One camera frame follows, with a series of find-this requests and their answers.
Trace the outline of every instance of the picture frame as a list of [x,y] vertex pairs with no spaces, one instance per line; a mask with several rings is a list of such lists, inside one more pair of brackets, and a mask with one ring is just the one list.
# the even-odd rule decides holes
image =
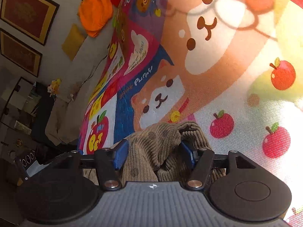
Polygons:
[[0,28],[0,54],[38,77],[42,54]]
[[2,0],[0,19],[45,45],[58,8],[52,0]]

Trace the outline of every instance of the colorful quilt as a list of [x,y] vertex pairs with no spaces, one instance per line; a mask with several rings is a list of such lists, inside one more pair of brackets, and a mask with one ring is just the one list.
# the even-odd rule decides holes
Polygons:
[[80,148],[194,120],[216,153],[239,150],[283,180],[285,218],[302,226],[302,22],[303,0],[122,0]]

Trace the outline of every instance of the yellow stuffed toy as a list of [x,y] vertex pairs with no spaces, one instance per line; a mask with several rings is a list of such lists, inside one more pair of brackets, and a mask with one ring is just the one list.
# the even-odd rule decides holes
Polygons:
[[50,93],[49,96],[58,94],[58,88],[61,84],[61,79],[57,78],[56,80],[53,80],[52,83],[47,87],[47,92]]

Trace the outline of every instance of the brown corduroy cloth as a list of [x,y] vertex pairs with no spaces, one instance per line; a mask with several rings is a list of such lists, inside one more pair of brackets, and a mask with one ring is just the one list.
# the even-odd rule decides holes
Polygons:
[[[123,185],[126,181],[185,182],[190,176],[190,170],[179,151],[181,140],[189,141],[194,148],[211,149],[201,128],[193,121],[153,124],[126,139],[129,148],[121,178]],[[224,175],[224,169],[213,170],[211,182]],[[95,171],[85,171],[84,176],[97,182]]]

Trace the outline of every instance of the blanket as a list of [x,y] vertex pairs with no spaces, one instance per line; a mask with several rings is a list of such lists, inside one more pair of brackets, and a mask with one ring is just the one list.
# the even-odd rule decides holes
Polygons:
[[299,225],[302,21],[303,0],[121,0],[79,148],[195,121],[216,153],[238,150],[284,181]]

